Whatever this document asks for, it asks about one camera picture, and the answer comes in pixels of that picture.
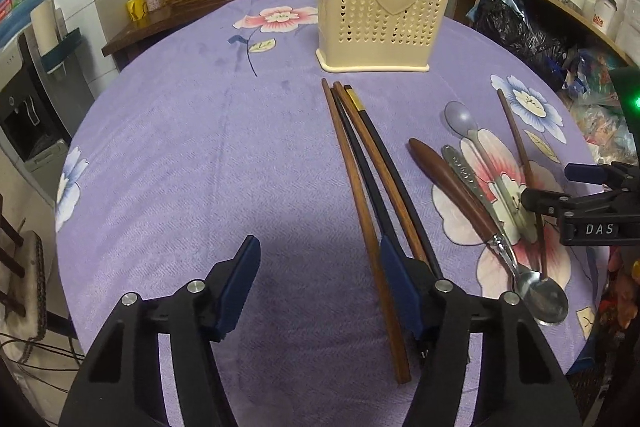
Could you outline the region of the black chopstick gold band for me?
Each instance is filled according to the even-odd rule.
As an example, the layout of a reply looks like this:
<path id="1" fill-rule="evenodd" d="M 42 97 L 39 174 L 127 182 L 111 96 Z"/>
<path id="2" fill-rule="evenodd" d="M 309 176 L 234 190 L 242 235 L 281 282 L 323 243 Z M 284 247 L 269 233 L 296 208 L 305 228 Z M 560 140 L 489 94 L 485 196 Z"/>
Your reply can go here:
<path id="1" fill-rule="evenodd" d="M 397 171 L 395 164 L 392 161 L 392 158 L 390 157 L 390 154 L 388 153 L 388 150 L 386 150 L 386 146 L 384 145 L 384 143 L 382 142 L 382 139 L 380 137 L 380 135 L 378 134 L 378 130 L 375 129 L 374 124 L 372 124 L 371 119 L 369 118 L 366 110 L 364 109 L 361 101 L 359 100 L 358 96 L 356 95 L 355 91 L 352 90 L 352 87 L 350 86 L 346 86 L 344 87 L 344 89 L 346 90 L 347 94 L 350 96 L 350 98 L 352 99 L 352 101 L 355 103 L 357 110 L 362 118 L 362 120 L 364 121 L 364 124 L 366 125 L 367 129 L 370 131 L 372 138 L 374 140 L 375 145 L 378 147 L 378 150 L 380 151 L 380 153 L 383 156 L 383 159 L 385 161 L 385 164 L 388 168 L 388 170 L 390 170 L 390 173 L 392 174 L 392 178 L 398 188 L 398 191 L 400 193 L 401 199 L 402 201 L 405 203 L 407 209 L 408 209 L 408 213 L 410 216 L 411 221 L 413 222 L 414 227 L 416 228 L 416 231 L 418 232 L 419 235 L 419 239 L 421 241 L 421 244 L 424 248 L 424 251 L 426 252 L 426 257 L 427 257 L 427 261 L 428 261 L 428 267 L 431 270 L 431 273 L 434 275 L 434 277 L 436 277 L 436 279 L 441 279 L 442 278 L 442 270 L 440 269 L 439 263 L 437 261 L 437 258 L 434 254 L 433 251 L 433 247 L 431 245 L 430 240 L 427 237 L 427 234 L 423 228 L 423 225 L 421 223 L 421 220 L 418 216 L 418 213 L 416 212 L 416 208 L 414 208 L 413 206 L 413 202 L 406 190 L 405 184 L 404 182 L 402 182 L 401 177 L 399 176 L 399 172 Z"/>

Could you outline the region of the grey plastic spoon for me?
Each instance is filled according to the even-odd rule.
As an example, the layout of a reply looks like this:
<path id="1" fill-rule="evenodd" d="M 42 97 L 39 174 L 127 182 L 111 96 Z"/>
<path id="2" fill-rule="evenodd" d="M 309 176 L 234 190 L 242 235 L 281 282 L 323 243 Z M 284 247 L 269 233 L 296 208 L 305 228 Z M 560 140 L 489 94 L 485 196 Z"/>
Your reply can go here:
<path id="1" fill-rule="evenodd" d="M 484 145 L 480 142 L 480 127 L 477 126 L 469 109 L 460 102 L 451 101 L 445 107 L 445 119 L 454 132 L 463 136 L 463 138 L 468 138 L 473 143 L 477 153 L 480 154 L 482 161 L 484 161 L 491 175 L 491 179 L 493 179 L 497 185 L 498 193 L 506 204 L 506 209 L 509 211 L 518 231 L 521 232 L 521 236 L 523 236 L 529 244 L 533 244 L 536 241 L 537 235 L 532 233 L 527 221 L 520 215 L 518 207 L 514 204 L 513 198 L 506 188 L 506 184 L 503 183 L 501 174 L 498 173 L 498 170 L 492 165 L 487 150 L 485 150 Z"/>

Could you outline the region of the wooden handled metal spoon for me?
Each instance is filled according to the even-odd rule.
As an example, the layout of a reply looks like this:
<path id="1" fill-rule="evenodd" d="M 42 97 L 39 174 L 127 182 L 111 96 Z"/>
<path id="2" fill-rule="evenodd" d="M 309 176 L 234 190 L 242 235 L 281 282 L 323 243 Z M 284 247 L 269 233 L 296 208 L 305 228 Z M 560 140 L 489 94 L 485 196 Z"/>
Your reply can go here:
<path id="1" fill-rule="evenodd" d="M 483 205 L 466 189 L 439 153 L 418 139 L 408 147 L 421 170 L 461 211 L 480 239 L 503 261 L 511 277 L 511 289 L 535 319 L 544 325 L 562 323 L 570 307 L 563 288 L 540 272 L 520 265 L 501 228 Z"/>

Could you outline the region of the clear bag of colourful items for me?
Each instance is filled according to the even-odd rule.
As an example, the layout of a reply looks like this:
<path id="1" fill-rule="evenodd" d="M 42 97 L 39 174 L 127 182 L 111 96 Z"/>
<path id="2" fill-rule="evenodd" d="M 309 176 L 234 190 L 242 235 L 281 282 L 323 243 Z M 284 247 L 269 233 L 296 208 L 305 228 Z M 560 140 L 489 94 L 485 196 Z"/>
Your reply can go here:
<path id="1" fill-rule="evenodd" d="M 638 164 L 636 144 L 611 79 L 612 70 L 622 66 L 615 56 L 593 48 L 574 50 L 566 63 L 562 92 L 597 164 Z"/>

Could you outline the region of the yellow cup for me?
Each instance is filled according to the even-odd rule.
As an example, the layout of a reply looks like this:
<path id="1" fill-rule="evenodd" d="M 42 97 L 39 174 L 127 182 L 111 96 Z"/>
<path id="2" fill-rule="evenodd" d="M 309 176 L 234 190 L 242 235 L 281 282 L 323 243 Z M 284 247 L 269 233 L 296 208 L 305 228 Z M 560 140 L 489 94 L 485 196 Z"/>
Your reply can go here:
<path id="1" fill-rule="evenodd" d="M 126 3 L 126 10 L 133 23 L 144 20 L 149 15 L 149 8 L 146 0 L 129 0 Z"/>

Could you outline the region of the brown wooden chopstick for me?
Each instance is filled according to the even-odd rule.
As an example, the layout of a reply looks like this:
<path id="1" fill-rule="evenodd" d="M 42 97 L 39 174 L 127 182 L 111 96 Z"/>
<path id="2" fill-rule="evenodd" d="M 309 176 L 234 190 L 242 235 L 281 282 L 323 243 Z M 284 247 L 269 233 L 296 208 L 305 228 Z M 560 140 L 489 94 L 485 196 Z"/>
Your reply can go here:
<path id="1" fill-rule="evenodd" d="M 416 228 L 414 227 L 413 222 L 410 219 L 408 209 L 405 203 L 402 201 L 398 188 L 392 178 L 392 174 L 390 173 L 390 170 L 388 170 L 383 156 L 378 150 L 378 147 L 375 145 L 370 131 L 364 124 L 364 121 L 362 120 L 355 103 L 347 94 L 341 83 L 335 81 L 333 83 L 333 88 L 340 98 L 340 101 L 343 103 L 347 114 L 352 120 L 352 123 L 354 124 L 360 136 L 360 139 L 364 147 L 367 149 L 369 157 L 371 158 L 373 165 L 378 172 L 378 176 L 380 177 L 385 187 L 387 196 L 396 211 L 396 215 L 398 217 L 402 231 L 404 231 L 405 233 L 407 242 L 413 253 L 413 257 L 423 261 L 428 265 L 426 252 L 424 251 L 424 248 L 421 244 L 418 232 L 416 231 Z"/>
<path id="2" fill-rule="evenodd" d="M 380 265 L 380 244 L 376 236 L 374 224 L 369 211 L 366 195 L 364 195 L 362 180 L 360 178 L 357 161 L 349 145 L 347 134 L 342 123 L 334 96 L 326 78 L 321 79 L 321 87 L 329 106 L 332 124 L 337 137 L 338 145 L 343 156 L 345 169 L 352 189 L 358 221 L 362 233 L 364 245 L 366 245 L 372 277 L 378 291 L 378 301 L 386 327 L 390 355 L 392 356 L 395 379 L 398 384 L 407 384 L 411 381 L 411 372 L 404 340 L 402 339 L 400 324 L 395 313 L 392 296 L 386 285 L 386 280 Z"/>
<path id="3" fill-rule="evenodd" d="M 526 186 L 533 187 L 534 186 L 533 170 L 532 170 L 532 167 L 530 167 L 530 161 L 526 152 L 526 148 L 523 143 L 522 137 L 520 135 L 520 130 L 518 130 L 518 125 L 515 122 L 511 106 L 501 89 L 497 91 L 497 95 L 498 95 L 500 104 L 502 106 L 504 115 L 506 115 L 506 120 L 508 121 L 516 149 L 518 150 L 518 157 L 520 158 L 520 161 L 522 163 Z M 536 268 L 542 274 L 546 275 L 547 274 L 547 245 L 546 245 L 546 239 L 544 238 L 544 220 L 542 220 L 542 217 L 539 213 L 536 213 L 535 215 L 535 225 L 536 225 L 536 232 L 537 232 L 537 239 L 538 239 L 537 245 L 538 245 L 538 251 L 539 251 L 539 261 L 537 262 Z"/>

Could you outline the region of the purple floral tablecloth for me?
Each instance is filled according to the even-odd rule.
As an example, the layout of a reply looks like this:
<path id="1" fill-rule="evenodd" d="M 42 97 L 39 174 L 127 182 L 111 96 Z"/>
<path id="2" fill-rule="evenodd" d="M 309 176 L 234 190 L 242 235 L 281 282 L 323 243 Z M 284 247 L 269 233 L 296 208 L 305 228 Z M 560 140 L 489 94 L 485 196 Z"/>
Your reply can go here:
<path id="1" fill-rule="evenodd" d="M 70 197 L 56 218 L 61 280 L 81 348 L 91 347 L 122 295 L 172 295 L 232 257 L 247 235 L 262 263 L 236 329 L 214 343 L 240 426 L 401 426 L 420 378 L 398 386 L 344 161 L 321 88 L 351 84 L 416 205 L 445 277 L 469 294 L 499 296 L 501 268 L 457 209 L 416 167 L 406 144 L 460 144 L 442 119 L 459 100 L 485 147 L 518 160 L 495 88 L 514 77 L 554 107 L 564 134 L 528 124 L 523 141 L 545 190 L 568 162 L 593 163 L 574 119 L 527 66 L 454 20 L 443 20 L 426 74 L 329 75 L 318 28 L 241 28 L 271 8 L 316 0 L 239 0 L 157 43 L 91 106 L 65 165 Z"/>

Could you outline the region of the water dispenser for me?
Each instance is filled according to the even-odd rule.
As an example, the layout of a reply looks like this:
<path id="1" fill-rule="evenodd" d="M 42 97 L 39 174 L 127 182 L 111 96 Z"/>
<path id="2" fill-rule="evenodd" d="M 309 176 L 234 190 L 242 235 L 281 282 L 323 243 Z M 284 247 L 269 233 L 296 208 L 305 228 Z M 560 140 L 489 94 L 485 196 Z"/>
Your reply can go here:
<path id="1" fill-rule="evenodd" d="M 33 176 L 60 175 L 70 134 L 47 94 L 25 31 L 1 51 L 1 130 Z"/>

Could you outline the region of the black plastic bag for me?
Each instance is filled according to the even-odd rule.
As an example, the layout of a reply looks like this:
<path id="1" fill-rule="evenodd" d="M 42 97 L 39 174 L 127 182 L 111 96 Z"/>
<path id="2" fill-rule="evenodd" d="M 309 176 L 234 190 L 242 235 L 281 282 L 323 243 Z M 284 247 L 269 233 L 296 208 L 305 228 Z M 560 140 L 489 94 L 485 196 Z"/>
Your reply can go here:
<path id="1" fill-rule="evenodd" d="M 522 0 L 480 0 L 468 12 L 471 26 L 525 63 L 552 91 L 560 91 L 570 49 L 564 37 L 531 18 Z"/>

